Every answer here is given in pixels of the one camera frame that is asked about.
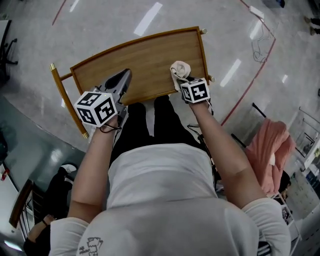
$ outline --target gray floor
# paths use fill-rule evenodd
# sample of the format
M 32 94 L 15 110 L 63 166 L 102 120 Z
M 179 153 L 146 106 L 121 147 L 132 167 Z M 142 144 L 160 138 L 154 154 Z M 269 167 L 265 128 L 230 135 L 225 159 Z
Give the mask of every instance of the gray floor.
M 18 190 L 31 179 L 46 191 L 62 164 L 80 165 L 82 151 L 37 127 L 3 96 L 0 96 L 0 109 L 0 130 L 8 145 L 5 164 Z
M 74 0 L 67 0 L 54 25 L 62 0 L 4 1 L 2 4 L 13 20 L 8 38 L 18 37 L 12 53 L 18 66 L 10 68 L 11 79 L 1 89 L 2 94 L 18 110 L 49 133 L 72 146 L 86 151 L 84 139 L 53 81 L 49 65 L 54 62 L 61 75 L 74 64 L 105 49 L 138 38 L 134 30 L 146 12 L 155 4 L 152 0 L 105 1 L 79 0 L 73 12 Z M 226 121 L 224 127 L 239 138 L 253 129 L 259 115 L 252 110 L 255 102 L 273 120 L 281 120 L 292 129 L 302 106 L 319 116 L 320 36 L 310 36 L 303 16 L 312 12 L 307 0 L 287 0 L 284 9 L 268 9 L 262 0 L 245 0 L 265 14 L 265 24 L 276 41 L 270 57 L 254 80 L 252 87 Z M 202 37 L 208 71 L 216 77 L 210 92 L 214 115 L 222 122 L 254 79 L 261 63 L 254 61 L 252 42 L 264 34 L 259 44 L 266 55 L 274 38 L 259 27 L 254 40 L 250 38 L 257 22 L 239 0 L 162 0 L 163 6 L 143 36 L 191 26 L 206 28 Z M 235 61 L 241 64 L 231 80 L 220 83 Z M 74 103 L 79 93 L 71 79 L 65 81 Z M 189 107 L 178 93 L 170 97 L 184 125 L 194 123 Z

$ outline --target person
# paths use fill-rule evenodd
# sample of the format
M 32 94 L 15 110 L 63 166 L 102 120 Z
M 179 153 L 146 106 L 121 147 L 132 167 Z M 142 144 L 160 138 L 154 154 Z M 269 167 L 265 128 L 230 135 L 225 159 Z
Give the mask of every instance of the person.
M 317 26 L 320 26 L 320 19 L 318 18 L 308 18 L 306 16 L 304 16 L 304 21 L 307 24 L 315 24 Z M 312 26 L 310 26 L 310 35 L 313 36 L 314 34 L 320 34 L 320 29 L 319 28 L 313 28 Z
M 228 201 L 217 198 L 211 160 L 169 97 L 154 101 L 154 136 L 144 105 L 135 103 L 114 149 L 117 118 L 96 129 L 68 216 L 51 223 L 50 256 L 290 254 L 280 204 L 263 193 L 244 152 L 208 104 L 190 107 Z
M 67 216 L 67 196 L 73 185 L 68 174 L 76 170 L 77 167 L 74 164 L 64 164 L 51 179 L 43 197 L 42 221 L 32 227 L 23 244 L 23 250 L 27 256 L 49 255 L 51 223 Z

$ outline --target white cloth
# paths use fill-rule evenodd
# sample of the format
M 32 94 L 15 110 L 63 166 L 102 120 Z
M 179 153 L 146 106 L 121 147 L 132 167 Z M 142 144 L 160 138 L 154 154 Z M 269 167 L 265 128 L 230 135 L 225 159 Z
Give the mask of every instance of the white cloth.
M 263 198 L 240 210 L 218 199 L 210 159 L 200 149 L 136 148 L 121 154 L 109 173 L 107 210 L 90 224 L 53 221 L 50 256 L 256 256 L 260 241 L 268 242 L 272 256 L 290 253 L 280 204 Z
M 171 65 L 170 72 L 174 83 L 174 88 L 180 92 L 180 86 L 177 82 L 177 79 L 188 82 L 186 78 L 190 75 L 191 67 L 189 64 L 178 60 Z

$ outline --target pink jacket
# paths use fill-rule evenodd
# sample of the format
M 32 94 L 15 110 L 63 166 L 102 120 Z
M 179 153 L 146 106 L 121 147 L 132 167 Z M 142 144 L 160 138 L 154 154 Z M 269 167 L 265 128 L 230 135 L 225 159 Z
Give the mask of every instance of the pink jacket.
M 295 149 L 296 143 L 287 131 L 287 126 L 281 122 L 273 122 L 266 118 L 245 149 L 245 154 L 253 168 L 256 178 L 267 195 L 274 195 L 280 187 L 280 180 L 287 158 Z M 275 155 L 275 165 L 270 164 L 272 154 Z

